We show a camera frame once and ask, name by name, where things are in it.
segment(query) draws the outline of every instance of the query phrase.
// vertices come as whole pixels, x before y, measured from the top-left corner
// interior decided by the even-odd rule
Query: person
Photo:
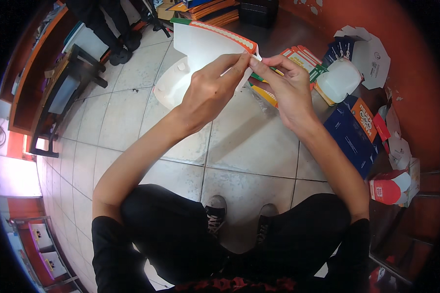
[[[256,246],[236,255],[217,240],[228,212],[222,196],[203,207],[138,184],[166,151],[218,116],[248,66],[269,82],[256,84],[275,94],[283,124],[311,151],[335,195],[312,195],[283,214],[265,205]],[[222,55],[192,75],[181,104],[121,154],[95,187],[98,292],[153,291],[143,273],[146,259],[175,285],[170,292],[361,292],[368,281],[368,205],[367,186],[314,113],[308,73],[282,55],[262,62],[246,52]],[[314,277],[325,262],[326,277]]]
[[[142,34],[131,30],[120,0],[67,0],[66,5],[86,27],[92,29],[95,35],[109,47],[111,50],[109,62],[111,65],[116,66],[127,63],[132,57],[132,52],[140,46]],[[114,21],[127,50],[107,25],[100,6]]]

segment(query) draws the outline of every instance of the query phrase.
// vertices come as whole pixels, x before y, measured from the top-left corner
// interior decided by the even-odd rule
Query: forearm
[[[184,126],[171,111],[147,133],[133,143],[106,170],[93,192],[93,217],[119,217],[119,207],[139,184],[150,167],[185,137]]]
[[[299,138],[321,167],[333,191],[346,204],[352,222],[368,219],[368,187],[322,123],[311,118],[309,127]]]

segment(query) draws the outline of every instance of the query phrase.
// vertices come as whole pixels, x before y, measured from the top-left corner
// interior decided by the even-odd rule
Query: black shirt
[[[93,266],[98,292],[153,292],[145,272],[144,259],[132,245],[124,227],[109,217],[92,223]],[[328,263],[325,278],[296,281],[281,278],[275,284],[254,283],[244,278],[216,278],[176,285],[164,292],[364,292],[368,284],[366,269],[370,244],[369,221],[361,219],[346,231],[336,255]]]

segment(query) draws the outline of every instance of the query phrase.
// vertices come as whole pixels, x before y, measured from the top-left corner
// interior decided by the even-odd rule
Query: sneaker
[[[119,54],[112,53],[109,56],[109,63],[113,66],[117,66],[119,64],[126,64],[130,58],[132,57],[132,52],[129,52],[126,49],[122,49]]]
[[[217,238],[227,215],[227,202],[223,196],[212,196],[205,205],[205,212],[208,217],[208,232]]]
[[[268,203],[261,208],[259,212],[258,232],[256,236],[256,245],[261,244],[267,237],[271,217],[279,214],[276,206],[273,203]]]
[[[142,33],[139,31],[130,31],[124,38],[124,45],[126,45],[129,52],[133,52],[140,47],[140,40],[142,39]]]

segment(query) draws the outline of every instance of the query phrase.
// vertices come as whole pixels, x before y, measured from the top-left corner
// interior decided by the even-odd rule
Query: black pants of standing person
[[[67,0],[67,7],[81,20],[86,27],[92,29],[95,35],[105,43],[112,52],[119,54],[123,49],[104,18],[103,11],[112,18],[117,30],[122,36],[130,32],[130,24],[120,0]]]
[[[272,217],[265,240],[236,255],[207,232],[201,203],[158,185],[135,188],[121,214],[141,254],[172,284],[207,279],[222,269],[223,276],[261,282],[313,276],[337,248],[351,220],[336,195],[316,194]]]

